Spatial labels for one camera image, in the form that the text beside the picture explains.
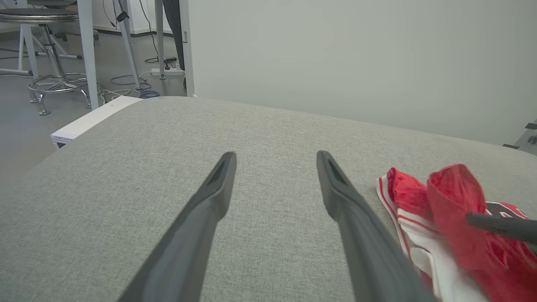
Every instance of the red fabric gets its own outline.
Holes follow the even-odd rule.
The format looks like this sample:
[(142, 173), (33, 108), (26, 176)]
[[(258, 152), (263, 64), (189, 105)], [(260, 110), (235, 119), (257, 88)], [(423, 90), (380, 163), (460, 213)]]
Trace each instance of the red fabric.
[(387, 174), (388, 194), (397, 208), (433, 221), (427, 187), (413, 176), (391, 168)]
[(462, 164), (431, 174), (427, 181), (434, 222), (459, 265), (494, 302), (537, 300), (537, 256), (526, 244), (475, 228), (469, 212), (485, 213), (481, 186)]
[(517, 215), (518, 217), (529, 219), (529, 217), (526, 216), (526, 214), (522, 213), (522, 211), (519, 208), (515, 207), (514, 205), (508, 204), (508, 203), (500, 203), (500, 204), (507, 207), (509, 210), (513, 211), (513, 213)]

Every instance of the gray fabric surface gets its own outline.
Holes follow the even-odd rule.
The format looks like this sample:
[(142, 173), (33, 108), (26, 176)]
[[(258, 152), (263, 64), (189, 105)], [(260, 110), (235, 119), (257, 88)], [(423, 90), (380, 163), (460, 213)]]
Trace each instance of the gray fabric surface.
[(375, 179), (425, 182), (467, 164), (488, 201), (537, 215), (537, 157), (446, 136), (183, 97), (140, 101), (56, 152), (0, 195), (1, 300), (113, 300), (222, 153), (237, 153), (229, 211), (203, 299), (350, 300), (339, 230), (323, 207), (317, 150), (331, 152), (395, 232)]

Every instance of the table leg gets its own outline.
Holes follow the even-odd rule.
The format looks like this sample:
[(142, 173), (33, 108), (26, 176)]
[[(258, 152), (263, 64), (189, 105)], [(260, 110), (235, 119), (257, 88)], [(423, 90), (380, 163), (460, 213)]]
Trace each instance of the table leg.
[(161, 80), (164, 77), (164, 25), (162, 16), (162, 0), (155, 0), (155, 14), (157, 20), (157, 44), (158, 44), (158, 64), (161, 72)]
[[(127, 1), (126, 0), (118, 0), (118, 2), (121, 1), (121, 5), (123, 9), (127, 9)], [(134, 52), (133, 52), (133, 46), (130, 43), (130, 24), (129, 19), (125, 19), (121, 22), (119, 22), (119, 28), (121, 29), (121, 36), (123, 37), (123, 43), (125, 44), (125, 51), (127, 53), (127, 59), (129, 60), (130, 69), (133, 72), (134, 76), (134, 83), (136, 83), (135, 90), (141, 90), (142, 86), (140, 85), (140, 78), (138, 69), (136, 68), (136, 63), (134, 62)]]
[[(28, 0), (17, 1), (17, 7), (21, 9), (27, 9)], [(32, 67), (33, 76), (38, 77), (39, 72), (37, 69), (37, 61), (35, 60), (35, 49), (33, 47), (32, 29), (30, 27), (30, 24), (22, 24), (20, 26), (20, 30), (23, 32), (24, 35), (24, 42), (26, 43), (26, 50), (28, 51), (28, 58), (30, 59), (30, 66)]]
[(190, 42), (190, 17), (188, 10), (189, 0), (179, 1), (181, 13), (181, 29), (185, 35), (183, 39), (183, 56), (185, 58), (185, 80), (186, 95), (189, 97), (198, 97), (194, 92), (194, 68), (192, 66), (192, 43)]
[(91, 1), (78, 1), (78, 21), (80, 22), (80, 35), (82, 38), (82, 51), (84, 52), (84, 65), (88, 79), (88, 92), (90, 94), (91, 110), (99, 108), (97, 96), (97, 74), (95, 71), (95, 49), (93, 47), (93, 3)]
[(24, 32), (23, 28), (20, 27), (19, 33), (19, 70), (23, 69), (23, 58), (24, 58)]

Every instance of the stool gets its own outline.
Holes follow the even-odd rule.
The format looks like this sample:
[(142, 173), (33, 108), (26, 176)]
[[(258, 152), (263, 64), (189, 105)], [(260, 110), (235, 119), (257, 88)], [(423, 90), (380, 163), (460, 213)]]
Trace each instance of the stool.
[(45, 51), (54, 69), (53, 75), (41, 76), (34, 79), (28, 85), (31, 100), (37, 103), (39, 115), (45, 116), (50, 113), (45, 108), (43, 99), (46, 94), (58, 94), (62, 92), (80, 91), (91, 108), (90, 97), (83, 89), (88, 85), (85, 74), (65, 73), (56, 51), (56, 46), (51, 41), (48, 25), (50, 23), (71, 22), (78, 20), (78, 13), (61, 9), (4, 9), (0, 10), (0, 22), (18, 24), (38, 24), (43, 34)]

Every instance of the gray floor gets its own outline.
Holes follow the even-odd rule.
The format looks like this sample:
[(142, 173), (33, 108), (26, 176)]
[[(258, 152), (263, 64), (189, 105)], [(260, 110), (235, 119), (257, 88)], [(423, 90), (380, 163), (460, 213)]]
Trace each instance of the gray floor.
[[(67, 52), (82, 54), (80, 37), (69, 36), (68, 42), (59, 42)], [(156, 57), (150, 36), (133, 38), (134, 55), (139, 73), (157, 68), (158, 64), (144, 63), (145, 59)], [(0, 41), (0, 48), (17, 49), (18, 41)], [(165, 56), (177, 56), (172, 38), (164, 37)], [(0, 57), (16, 56), (16, 53), (0, 51)], [(118, 86), (110, 83), (117, 76), (132, 74), (127, 60), (121, 36), (100, 34), (95, 42), (95, 59), (97, 80), (106, 89), (133, 89), (134, 86)], [(47, 57), (38, 56), (40, 74), (51, 74), (51, 66)], [(83, 60), (62, 59), (66, 72), (84, 72)], [(24, 61), (25, 68), (30, 68), (28, 59)], [(15, 68), (17, 59), (0, 60), (0, 67)], [(169, 76), (161, 81), (150, 74), (144, 78), (151, 84), (152, 90), (161, 95), (186, 96), (183, 89), (182, 76)], [(15, 181), (22, 174), (41, 162), (54, 152), (50, 135), (61, 127), (90, 112), (85, 108), (84, 98), (78, 92), (49, 95), (46, 106), (52, 113), (39, 116), (36, 104), (29, 103), (26, 89), (31, 79), (21, 77), (0, 77), (1, 109), (0, 109), (0, 182)]]

